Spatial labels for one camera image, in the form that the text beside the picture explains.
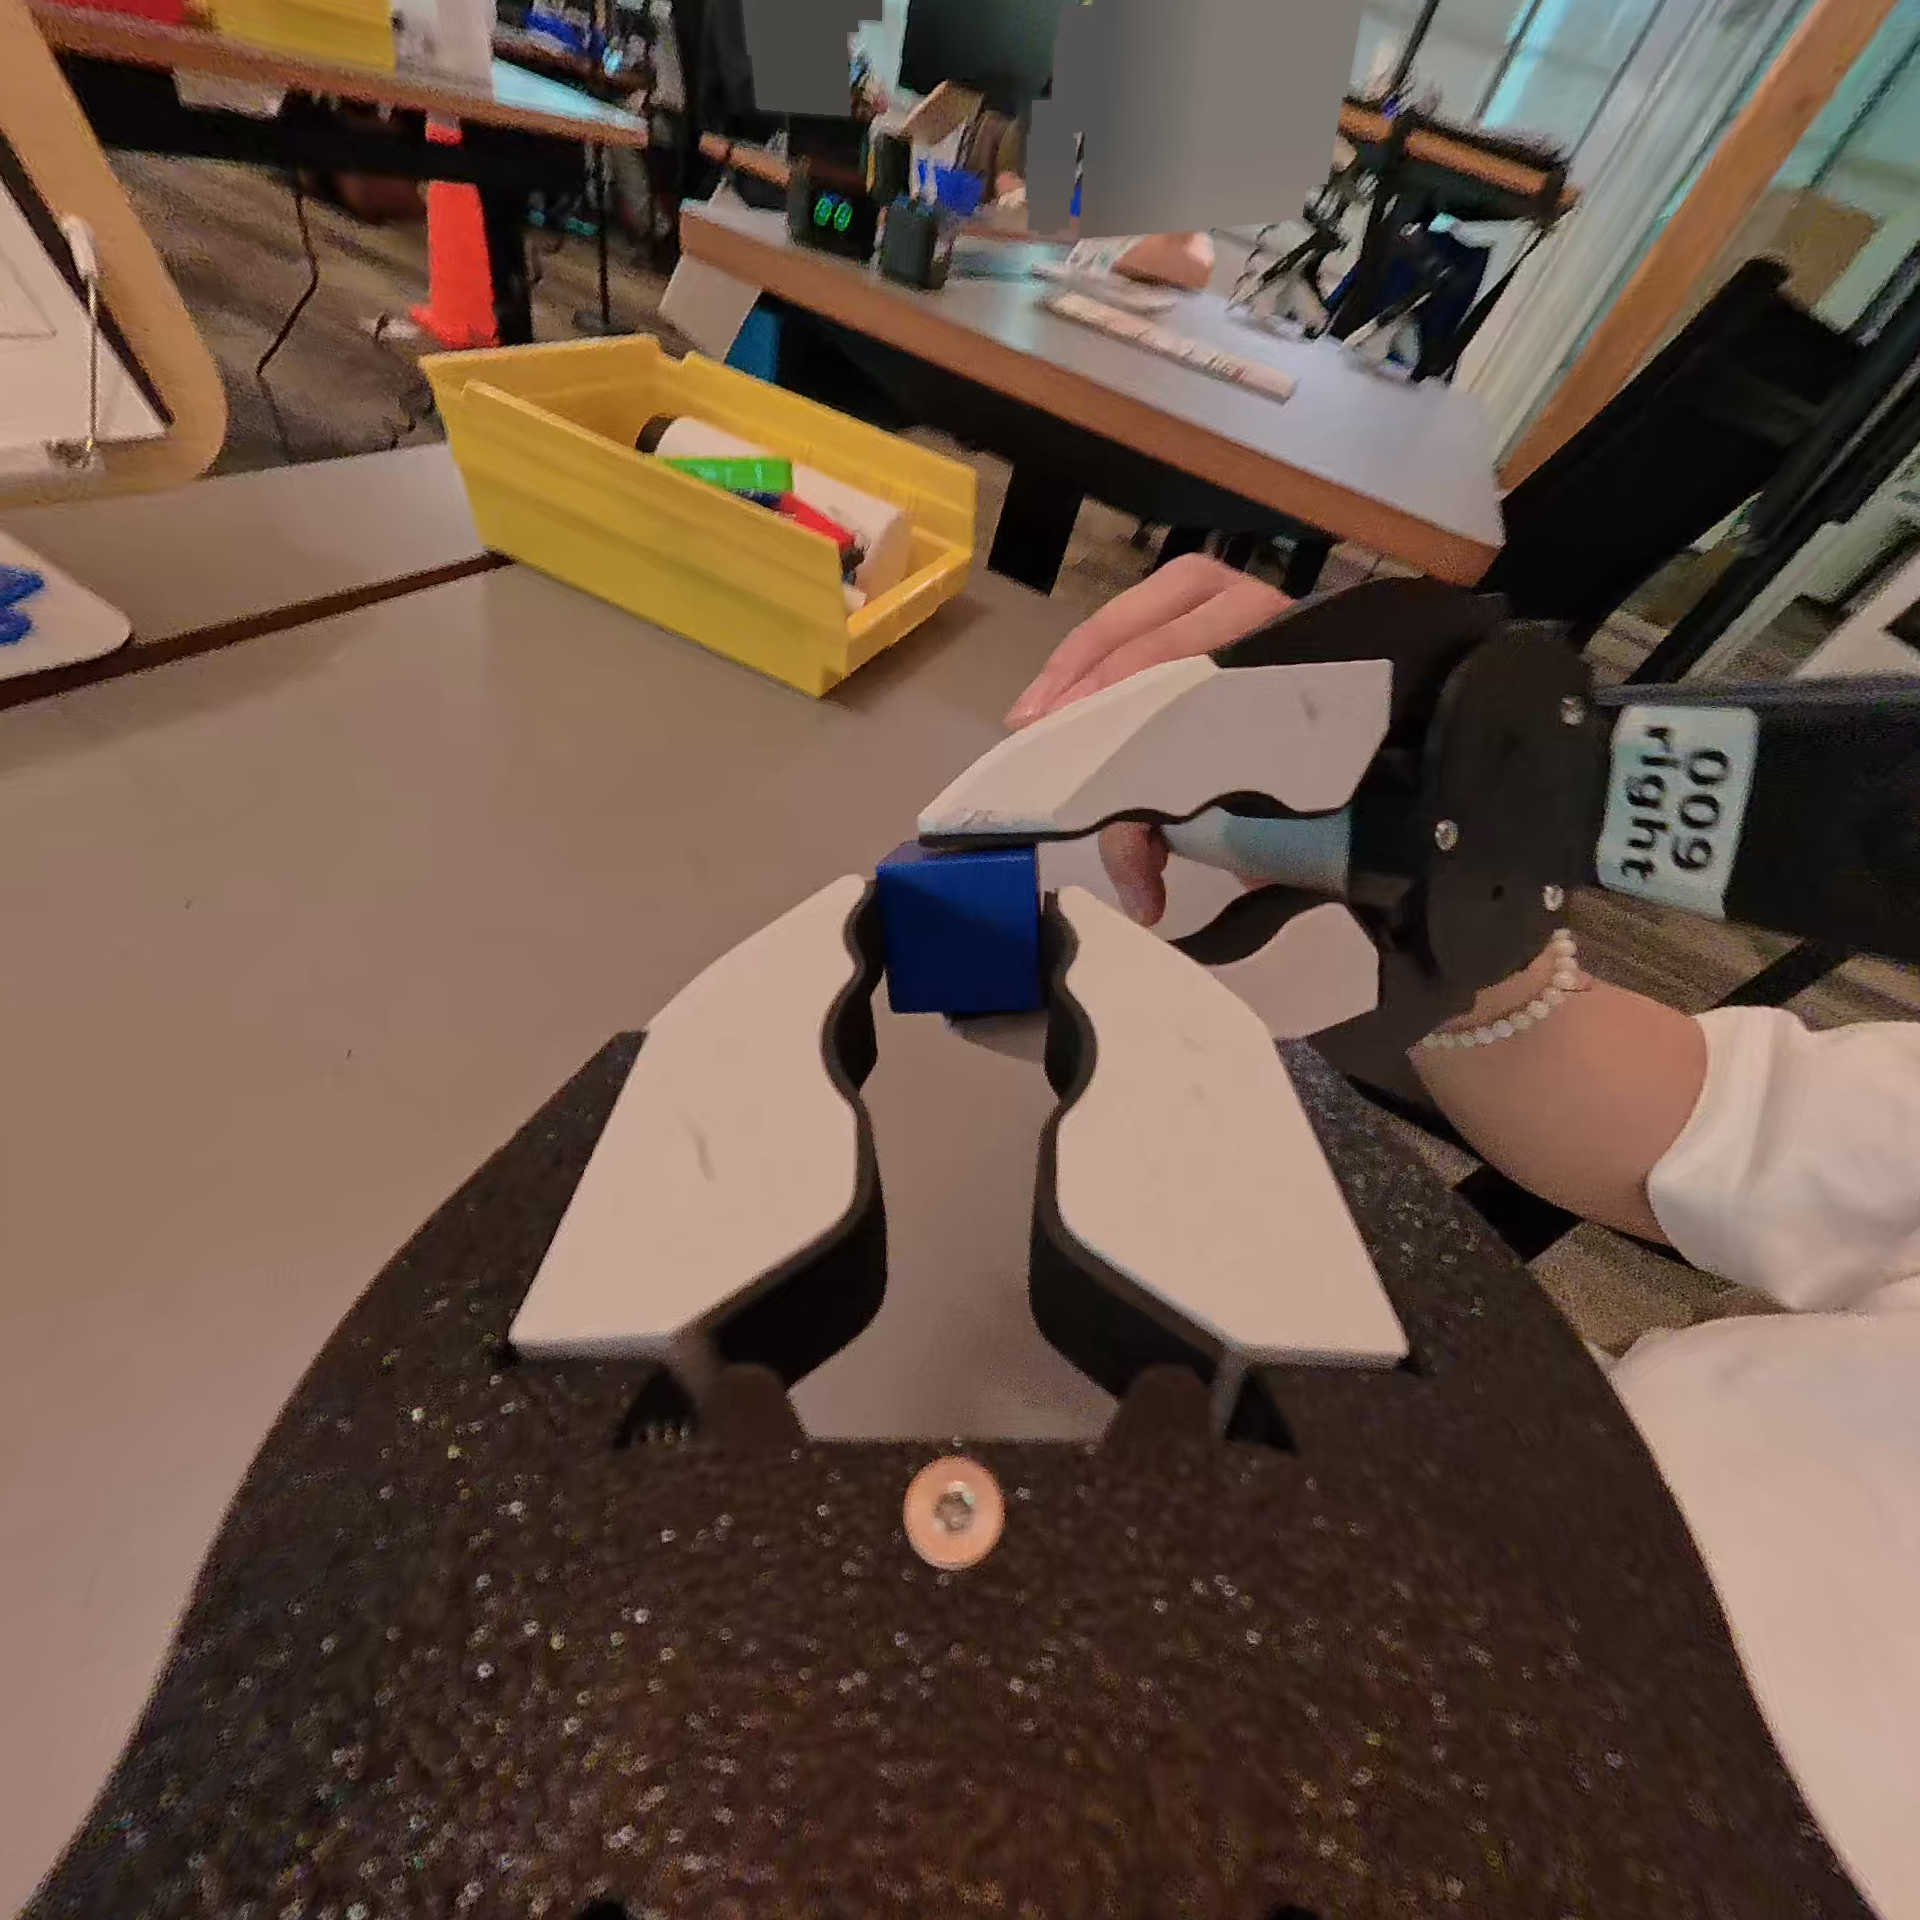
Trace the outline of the white cylinder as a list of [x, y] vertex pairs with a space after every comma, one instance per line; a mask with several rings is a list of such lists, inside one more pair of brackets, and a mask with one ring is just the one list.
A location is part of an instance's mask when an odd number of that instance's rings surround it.
[[877, 599], [910, 574], [915, 530], [902, 506], [862, 495], [810, 465], [793, 465], [793, 495], [807, 509], [852, 536], [852, 546], [859, 550], [852, 589], [865, 599]]

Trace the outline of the black case with green lights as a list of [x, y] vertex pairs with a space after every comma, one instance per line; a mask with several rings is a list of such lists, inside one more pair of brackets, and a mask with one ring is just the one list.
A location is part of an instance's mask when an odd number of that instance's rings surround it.
[[782, 226], [797, 250], [868, 266], [877, 243], [877, 203], [862, 169], [836, 162], [793, 157]]

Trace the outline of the white item with blue mark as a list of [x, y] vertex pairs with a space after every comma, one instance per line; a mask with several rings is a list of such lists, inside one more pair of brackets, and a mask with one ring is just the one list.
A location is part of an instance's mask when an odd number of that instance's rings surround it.
[[104, 659], [127, 642], [123, 610], [3, 536], [3, 683]]

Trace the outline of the person's white shirt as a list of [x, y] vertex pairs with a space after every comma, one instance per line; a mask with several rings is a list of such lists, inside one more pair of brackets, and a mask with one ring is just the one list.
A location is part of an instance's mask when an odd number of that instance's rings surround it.
[[1777, 1314], [1648, 1336], [1612, 1387], [1819, 1829], [1876, 1916], [1917, 1916], [1917, 1026], [1698, 1026], [1703, 1090], [1644, 1193]]

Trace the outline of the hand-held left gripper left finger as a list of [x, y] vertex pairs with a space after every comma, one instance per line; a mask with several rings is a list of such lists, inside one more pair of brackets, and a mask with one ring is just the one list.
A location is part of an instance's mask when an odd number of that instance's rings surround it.
[[797, 1386], [876, 1319], [876, 981], [876, 887], [836, 879], [651, 1018], [509, 1325], [517, 1358]]

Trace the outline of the black office chair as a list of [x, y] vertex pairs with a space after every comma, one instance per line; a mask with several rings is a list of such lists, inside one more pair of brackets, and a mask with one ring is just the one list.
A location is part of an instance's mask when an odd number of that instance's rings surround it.
[[1502, 499], [1478, 593], [1591, 637], [1659, 568], [1759, 495], [1808, 439], [1861, 346], [1786, 299], [1779, 260], [1713, 299]]

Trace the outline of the orange traffic cone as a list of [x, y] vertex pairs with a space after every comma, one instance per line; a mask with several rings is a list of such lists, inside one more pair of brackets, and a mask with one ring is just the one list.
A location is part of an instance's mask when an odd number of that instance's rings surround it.
[[413, 334], [442, 350], [494, 350], [494, 266], [477, 187], [425, 182], [425, 272], [425, 302], [408, 311]]

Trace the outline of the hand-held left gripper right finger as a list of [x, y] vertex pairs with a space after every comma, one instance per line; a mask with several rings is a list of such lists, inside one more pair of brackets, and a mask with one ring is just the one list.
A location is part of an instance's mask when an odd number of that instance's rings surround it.
[[1095, 891], [1048, 901], [1031, 1319], [1111, 1396], [1183, 1368], [1400, 1368], [1409, 1338], [1277, 1038], [1230, 984]]

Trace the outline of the small dark blue object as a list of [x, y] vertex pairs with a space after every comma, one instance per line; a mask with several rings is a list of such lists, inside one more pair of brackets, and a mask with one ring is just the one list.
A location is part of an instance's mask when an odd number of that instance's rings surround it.
[[903, 842], [876, 868], [893, 1017], [999, 1018], [1042, 1010], [1036, 847], [938, 852]]

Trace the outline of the slim wooden post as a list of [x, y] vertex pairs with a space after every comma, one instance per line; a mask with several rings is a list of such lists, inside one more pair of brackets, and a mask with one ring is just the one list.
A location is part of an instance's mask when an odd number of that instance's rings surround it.
[[1549, 465], [1682, 324], [1696, 286], [1813, 127], [1895, 4], [1813, 4], [1779, 56], [1713, 140], [1687, 196], [1639, 260], [1612, 309], [1594, 326], [1567, 375], [1502, 469], [1517, 488]]

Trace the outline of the person's right hand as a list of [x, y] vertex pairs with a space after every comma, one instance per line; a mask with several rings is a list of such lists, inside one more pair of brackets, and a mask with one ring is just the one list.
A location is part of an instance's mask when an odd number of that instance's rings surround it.
[[[1003, 727], [1023, 732], [1090, 694], [1148, 668], [1214, 651], [1266, 631], [1294, 609], [1294, 595], [1197, 552], [1171, 559], [1082, 622], [1020, 694]], [[1170, 847], [1152, 824], [1115, 824], [1096, 836], [1099, 865], [1120, 910], [1157, 929], [1165, 910]]]

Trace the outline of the wooden-top standing desk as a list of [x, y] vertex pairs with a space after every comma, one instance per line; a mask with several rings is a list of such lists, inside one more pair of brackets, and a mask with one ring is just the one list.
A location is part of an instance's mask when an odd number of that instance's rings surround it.
[[530, 196], [570, 191], [588, 153], [645, 146], [635, 114], [517, 64], [497, 64], [486, 82], [425, 80], [80, 4], [27, 4], [27, 19], [111, 153], [216, 162], [291, 182], [473, 187], [505, 346], [536, 336]]

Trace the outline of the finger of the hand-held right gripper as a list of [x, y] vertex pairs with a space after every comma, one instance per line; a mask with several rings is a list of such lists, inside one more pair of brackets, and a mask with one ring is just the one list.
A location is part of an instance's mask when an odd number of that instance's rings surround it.
[[1234, 897], [1171, 941], [1274, 1038], [1312, 1038], [1377, 1010], [1380, 958], [1346, 901]]
[[1312, 819], [1351, 805], [1392, 727], [1388, 659], [1174, 659], [1013, 732], [917, 819], [924, 847], [1042, 847], [1211, 808]]

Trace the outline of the yellow plastic bin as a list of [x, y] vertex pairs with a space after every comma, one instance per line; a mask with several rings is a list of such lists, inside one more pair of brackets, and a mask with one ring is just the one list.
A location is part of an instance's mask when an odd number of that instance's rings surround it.
[[[970, 469], [651, 336], [420, 362], [486, 550], [802, 695], [924, 626], [974, 574]], [[842, 582], [830, 536], [639, 452], [653, 418], [732, 433], [903, 521], [903, 573]]]

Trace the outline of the dark small box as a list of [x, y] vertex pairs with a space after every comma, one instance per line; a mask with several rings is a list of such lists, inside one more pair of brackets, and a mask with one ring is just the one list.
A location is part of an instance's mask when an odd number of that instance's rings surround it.
[[877, 276], [910, 291], [942, 291], [955, 220], [928, 199], [899, 196], [877, 223]]

